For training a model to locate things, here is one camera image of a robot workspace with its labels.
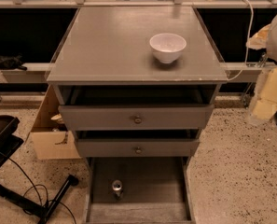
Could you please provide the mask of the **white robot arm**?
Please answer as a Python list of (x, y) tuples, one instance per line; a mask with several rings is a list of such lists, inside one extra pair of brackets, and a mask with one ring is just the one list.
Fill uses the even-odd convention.
[[(249, 49), (265, 49), (267, 57), (277, 62), (277, 15), (247, 42)], [(257, 80), (255, 97), (249, 107), (248, 122), (261, 125), (277, 112), (277, 66), (263, 72)]]

